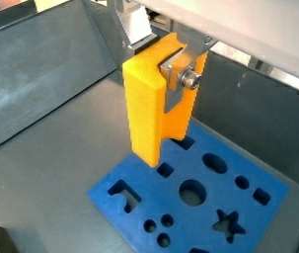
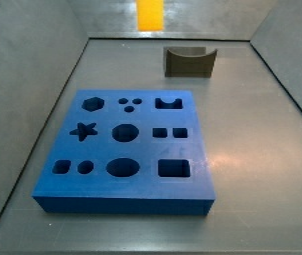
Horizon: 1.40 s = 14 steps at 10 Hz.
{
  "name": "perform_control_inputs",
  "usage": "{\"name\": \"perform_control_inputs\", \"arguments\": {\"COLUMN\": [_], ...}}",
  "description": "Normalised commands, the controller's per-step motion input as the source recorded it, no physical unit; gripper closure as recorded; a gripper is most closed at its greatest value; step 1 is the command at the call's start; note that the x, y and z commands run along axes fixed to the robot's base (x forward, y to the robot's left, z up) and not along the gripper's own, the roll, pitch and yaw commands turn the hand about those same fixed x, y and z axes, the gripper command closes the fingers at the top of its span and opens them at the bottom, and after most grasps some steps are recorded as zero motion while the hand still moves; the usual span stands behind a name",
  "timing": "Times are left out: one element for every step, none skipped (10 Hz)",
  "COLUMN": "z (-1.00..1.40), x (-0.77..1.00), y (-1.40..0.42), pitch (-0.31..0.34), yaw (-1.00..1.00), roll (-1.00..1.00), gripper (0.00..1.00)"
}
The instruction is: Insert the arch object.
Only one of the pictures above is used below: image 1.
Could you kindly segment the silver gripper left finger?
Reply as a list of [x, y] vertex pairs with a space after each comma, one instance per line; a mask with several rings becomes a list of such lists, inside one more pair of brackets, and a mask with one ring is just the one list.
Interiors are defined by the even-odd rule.
[[151, 31], [147, 9], [135, 0], [107, 0], [107, 7], [121, 35], [127, 56], [133, 56], [159, 40]]

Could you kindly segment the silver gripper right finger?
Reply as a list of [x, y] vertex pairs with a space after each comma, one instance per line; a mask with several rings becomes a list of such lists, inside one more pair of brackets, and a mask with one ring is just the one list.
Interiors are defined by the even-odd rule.
[[157, 65], [159, 72], [166, 79], [164, 111], [168, 113], [179, 104], [183, 90], [195, 90], [200, 85], [200, 71], [196, 69], [196, 59], [210, 50], [218, 40], [176, 23], [174, 25], [176, 39], [186, 45], [168, 56]]

